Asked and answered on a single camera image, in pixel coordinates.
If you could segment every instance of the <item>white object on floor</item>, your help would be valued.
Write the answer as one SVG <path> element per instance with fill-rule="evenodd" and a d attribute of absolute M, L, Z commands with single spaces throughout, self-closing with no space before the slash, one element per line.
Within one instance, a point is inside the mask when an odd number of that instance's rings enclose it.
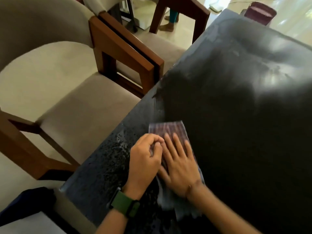
<path fill-rule="evenodd" d="M 212 3 L 209 5 L 210 9 L 212 9 L 214 12 L 220 12 L 224 9 L 219 3 Z"/>
<path fill-rule="evenodd" d="M 66 234 L 43 212 L 14 221 L 0 227 L 5 234 Z"/>

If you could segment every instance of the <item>wooden chair frame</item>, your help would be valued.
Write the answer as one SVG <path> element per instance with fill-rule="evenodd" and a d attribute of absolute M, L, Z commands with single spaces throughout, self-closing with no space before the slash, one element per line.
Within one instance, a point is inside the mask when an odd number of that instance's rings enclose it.
<path fill-rule="evenodd" d="M 179 13 L 182 13 L 192 19 L 195 19 L 193 41 L 205 31 L 210 11 L 207 10 L 197 0 L 159 0 L 154 12 L 150 32 L 157 34 L 158 27 L 163 19 L 166 8 L 169 7 Z M 154 66 L 154 84 L 163 76 L 164 60 L 151 51 L 147 46 L 138 40 L 130 31 L 122 26 L 108 12 L 99 13 L 99 19 L 110 27 L 120 38 L 132 46 L 138 53 L 146 58 Z"/>
<path fill-rule="evenodd" d="M 154 66 L 96 16 L 89 26 L 99 73 L 142 98 L 154 85 Z M 143 89 L 117 74 L 116 60 L 140 74 Z M 71 164 L 46 157 L 21 131 L 39 134 Z M 37 123 L 1 110 L 0 152 L 37 180 L 66 181 L 80 165 Z"/>

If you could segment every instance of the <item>finger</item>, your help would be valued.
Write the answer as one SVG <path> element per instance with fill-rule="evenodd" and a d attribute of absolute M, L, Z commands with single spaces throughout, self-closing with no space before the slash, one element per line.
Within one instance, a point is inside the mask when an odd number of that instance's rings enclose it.
<path fill-rule="evenodd" d="M 174 144 L 172 143 L 168 133 L 165 134 L 165 142 L 166 142 L 166 145 L 169 149 L 169 152 L 170 152 L 172 158 L 177 159 L 179 156 L 177 154 L 177 151 L 176 151 Z"/>
<path fill-rule="evenodd" d="M 161 143 L 161 146 L 163 148 L 163 156 L 167 162 L 167 165 L 170 166 L 171 163 L 173 162 L 172 156 L 171 156 L 165 142 Z"/>
<path fill-rule="evenodd" d="M 161 156 L 162 156 L 162 146 L 159 142 L 156 142 L 154 144 L 153 159 L 159 161 L 159 165 L 161 164 Z"/>
<path fill-rule="evenodd" d="M 149 135 L 148 133 L 142 135 L 142 136 L 138 139 L 138 141 L 136 142 L 136 144 L 141 143 L 148 135 Z"/>
<path fill-rule="evenodd" d="M 187 141 L 187 140 L 185 140 L 185 141 L 184 141 L 184 145 L 185 145 L 185 148 L 186 148 L 186 152 L 187 152 L 187 154 L 188 154 L 188 158 L 194 159 L 193 151 L 192 151 L 192 147 L 191 147 L 190 142 Z"/>
<path fill-rule="evenodd" d="M 179 154 L 180 157 L 182 158 L 186 158 L 186 154 L 184 152 L 183 146 L 179 140 L 179 137 L 177 136 L 176 133 L 174 133 L 174 135 L 172 136 L 174 139 L 174 142 L 176 144 L 176 148 L 177 148 L 177 153 Z"/>
<path fill-rule="evenodd" d="M 165 181 L 167 186 L 170 184 L 170 182 L 171 182 L 170 176 L 163 166 L 160 166 L 160 168 L 158 170 L 158 175 L 162 178 L 162 180 Z"/>
<path fill-rule="evenodd" d="M 159 135 L 155 134 L 148 134 L 141 143 L 146 143 L 147 145 L 152 145 L 154 142 L 163 143 L 164 139 L 161 138 Z"/>

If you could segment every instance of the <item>table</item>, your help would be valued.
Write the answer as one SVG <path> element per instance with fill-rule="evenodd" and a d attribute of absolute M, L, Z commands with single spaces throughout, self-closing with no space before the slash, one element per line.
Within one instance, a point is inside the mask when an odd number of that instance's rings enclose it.
<path fill-rule="evenodd" d="M 99 225 L 149 123 L 182 120 L 222 201 L 263 233 L 310 233 L 311 60 L 311 47 L 224 10 L 61 191 Z M 126 233 L 216 233 L 204 217 L 177 224 L 157 194 L 153 181 Z"/>

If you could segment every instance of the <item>person's left hand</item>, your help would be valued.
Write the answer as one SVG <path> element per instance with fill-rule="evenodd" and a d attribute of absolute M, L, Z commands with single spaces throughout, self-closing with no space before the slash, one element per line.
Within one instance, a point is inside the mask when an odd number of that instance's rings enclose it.
<path fill-rule="evenodd" d="M 150 146 L 154 144 L 153 157 Z M 164 139 L 155 134 L 143 135 L 130 150 L 129 176 L 123 192 L 134 200 L 139 200 L 156 176 L 162 156 Z"/>

